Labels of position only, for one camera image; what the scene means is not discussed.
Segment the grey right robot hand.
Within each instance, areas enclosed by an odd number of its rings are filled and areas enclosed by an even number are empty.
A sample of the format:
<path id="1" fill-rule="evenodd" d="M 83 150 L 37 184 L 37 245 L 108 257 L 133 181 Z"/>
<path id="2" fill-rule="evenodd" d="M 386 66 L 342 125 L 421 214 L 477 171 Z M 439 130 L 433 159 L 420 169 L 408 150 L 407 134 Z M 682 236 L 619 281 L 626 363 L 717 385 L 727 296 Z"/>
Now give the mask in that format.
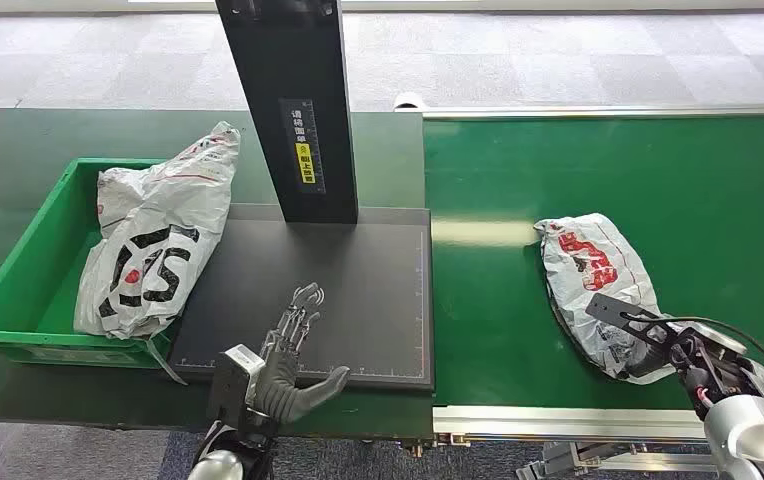
<path id="1" fill-rule="evenodd" d="M 631 349 L 623 371 L 628 382 L 649 385 L 674 374 L 676 369 L 664 354 L 658 353 L 644 342 L 639 342 Z"/>

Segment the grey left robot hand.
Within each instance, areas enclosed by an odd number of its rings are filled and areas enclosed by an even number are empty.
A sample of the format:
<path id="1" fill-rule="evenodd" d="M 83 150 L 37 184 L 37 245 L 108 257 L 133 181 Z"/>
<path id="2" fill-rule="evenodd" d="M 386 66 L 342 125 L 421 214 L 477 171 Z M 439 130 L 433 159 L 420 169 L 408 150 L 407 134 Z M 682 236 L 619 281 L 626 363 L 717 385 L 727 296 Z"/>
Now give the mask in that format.
<path id="1" fill-rule="evenodd" d="M 336 397 L 350 375 L 349 367 L 339 366 L 314 385 L 296 385 L 301 347 L 321 317 L 324 300 L 325 291 L 315 282 L 297 288 L 260 350 L 264 367 L 256 383 L 253 409 L 280 424 L 295 422 Z"/>

